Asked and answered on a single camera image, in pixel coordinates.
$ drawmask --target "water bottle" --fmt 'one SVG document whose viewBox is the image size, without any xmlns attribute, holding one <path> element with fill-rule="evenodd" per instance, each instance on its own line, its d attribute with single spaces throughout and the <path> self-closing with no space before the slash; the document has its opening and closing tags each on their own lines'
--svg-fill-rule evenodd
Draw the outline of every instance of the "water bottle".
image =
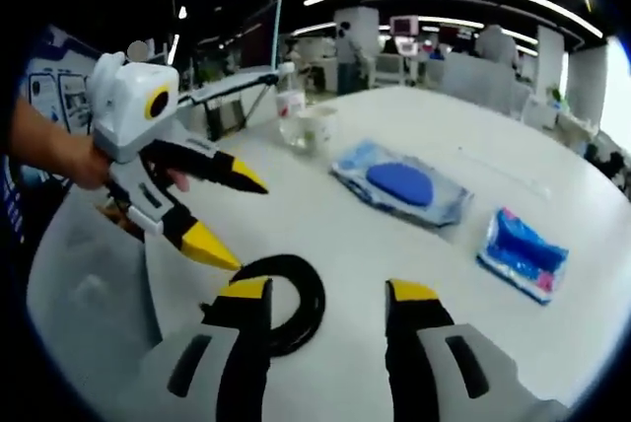
<svg viewBox="0 0 631 422">
<path fill-rule="evenodd" d="M 278 130 L 285 144 L 300 146 L 302 131 L 296 113 L 305 109 L 305 92 L 299 86 L 296 65 L 293 62 L 281 64 L 278 70 L 281 78 L 276 95 Z"/>
</svg>

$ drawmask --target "white table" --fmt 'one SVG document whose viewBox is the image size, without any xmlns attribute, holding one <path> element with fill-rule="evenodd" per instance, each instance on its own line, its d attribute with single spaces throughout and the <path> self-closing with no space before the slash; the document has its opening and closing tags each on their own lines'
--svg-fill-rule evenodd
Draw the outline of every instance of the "white table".
<svg viewBox="0 0 631 422">
<path fill-rule="evenodd" d="M 441 94 L 393 87 L 327 104 L 340 111 L 335 151 L 373 138 L 435 165 L 476 196 L 448 243 L 361 203 L 322 161 L 279 145 L 274 124 L 221 142 L 266 180 L 270 194 L 195 182 L 180 200 L 243 262 L 295 253 L 312 263 L 326 289 L 314 340 L 272 362 L 263 420 L 392 419 L 384 337 L 390 277 L 434 288 L 456 322 L 475 325 L 517 361 L 535 395 L 573 404 L 607 361 L 631 309 L 631 206 L 624 196 L 552 139 Z M 474 260 L 499 206 L 570 250 L 547 307 Z M 274 289 L 279 321 L 292 313 L 296 295 L 284 282 Z"/>
<path fill-rule="evenodd" d="M 614 349 L 631 307 L 631 206 L 624 196 L 552 139 L 440 94 L 395 87 L 330 104 L 340 110 L 338 149 L 374 138 L 435 164 L 476 197 L 448 243 L 360 203 L 320 160 L 278 145 L 273 123 L 222 141 L 271 193 L 194 181 L 180 199 L 243 262 L 299 254 L 326 288 L 327 309 L 315 338 L 272 362 L 263 420 L 392 420 L 384 337 L 384 282 L 390 277 L 433 287 L 456 322 L 472 323 L 517 361 L 522 383 L 537 396 L 575 402 Z M 88 200 L 66 205 L 72 202 L 42 240 L 29 311 L 62 373 L 107 411 L 158 336 L 142 248 Z M 565 280 L 548 307 L 473 260 L 500 205 L 570 250 Z M 182 267 L 178 275 L 185 273 Z M 185 308 L 190 292 L 178 295 L 175 283 L 171 289 L 169 298 Z M 296 303 L 291 286 L 276 280 L 274 321 L 290 315 Z"/>
</svg>

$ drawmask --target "person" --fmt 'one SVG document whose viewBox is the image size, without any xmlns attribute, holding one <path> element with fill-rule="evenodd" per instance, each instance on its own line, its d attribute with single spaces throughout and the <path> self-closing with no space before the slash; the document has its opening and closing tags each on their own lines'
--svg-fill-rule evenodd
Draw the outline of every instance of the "person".
<svg viewBox="0 0 631 422">
<path fill-rule="evenodd" d="M 337 31 L 337 95 L 352 94 L 357 91 L 361 49 L 350 32 L 351 24 L 344 21 Z"/>
<path fill-rule="evenodd" d="M 430 59 L 445 60 L 445 56 L 443 55 L 440 44 L 438 44 L 434 51 L 430 54 Z"/>
<path fill-rule="evenodd" d="M 318 92 L 323 92 L 325 88 L 325 79 L 324 79 L 324 68 L 319 65 L 312 65 L 307 62 L 298 49 L 296 45 L 298 41 L 295 39 L 287 39 L 285 41 L 287 45 L 287 53 L 285 54 L 286 62 L 293 62 L 296 65 L 296 72 L 299 75 L 305 77 L 311 77 L 314 80 L 314 87 Z"/>
<path fill-rule="evenodd" d="M 72 135 L 45 118 L 22 96 L 3 115 L 6 152 L 26 165 L 66 176 L 77 185 L 96 189 L 105 184 L 109 160 L 91 136 Z"/>
<path fill-rule="evenodd" d="M 515 68 L 518 64 L 517 45 L 502 32 L 500 25 L 487 25 L 475 43 L 475 51 L 483 58 Z"/>
</svg>

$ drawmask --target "desk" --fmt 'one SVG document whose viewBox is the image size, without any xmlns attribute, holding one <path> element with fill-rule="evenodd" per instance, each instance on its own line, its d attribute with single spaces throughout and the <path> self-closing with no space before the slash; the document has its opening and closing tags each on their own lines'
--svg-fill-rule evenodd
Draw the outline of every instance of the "desk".
<svg viewBox="0 0 631 422">
<path fill-rule="evenodd" d="M 298 254 L 318 270 L 327 293 L 314 340 L 272 362 L 263 420 L 391 420 L 384 363 L 389 277 L 434 288 L 456 322 L 472 323 L 517 361 L 526 387 L 574 403 L 629 315 L 631 206 L 624 196 L 538 131 L 441 94 L 393 87 L 327 104 L 340 110 L 336 150 L 370 137 L 436 165 L 476 196 L 463 223 L 440 238 L 361 203 L 319 161 L 275 142 L 273 124 L 222 140 L 266 180 L 270 194 L 196 182 L 180 200 L 244 262 Z M 488 219 L 503 205 L 570 250 L 565 279 L 547 307 L 475 263 Z M 280 284 L 276 321 L 296 299 Z"/>
</svg>

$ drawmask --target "blue package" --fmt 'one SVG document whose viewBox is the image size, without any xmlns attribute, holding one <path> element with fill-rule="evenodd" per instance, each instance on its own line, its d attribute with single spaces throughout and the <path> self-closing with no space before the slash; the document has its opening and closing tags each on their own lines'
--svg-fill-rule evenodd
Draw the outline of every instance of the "blue package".
<svg viewBox="0 0 631 422">
<path fill-rule="evenodd" d="M 423 177 L 423 184 L 419 184 L 419 177 L 415 179 L 417 185 L 424 189 L 423 193 L 417 190 L 410 195 L 408 190 L 407 195 L 401 197 L 404 199 L 401 199 L 396 196 L 396 193 L 401 193 L 401 186 L 388 191 L 383 183 L 374 185 L 368 179 L 368 173 L 380 165 L 387 165 L 388 168 L 392 165 L 403 165 L 416 170 Z M 432 166 L 417 158 L 390 151 L 370 140 L 364 140 L 344 153 L 331 165 L 331 173 L 367 204 L 428 228 L 459 223 L 466 204 L 473 196 L 466 188 L 443 176 Z M 415 204 L 410 197 L 422 204 Z"/>
<path fill-rule="evenodd" d="M 563 276 L 569 251 L 549 244 L 506 208 L 491 220 L 478 261 L 533 297 L 547 304 Z"/>
</svg>

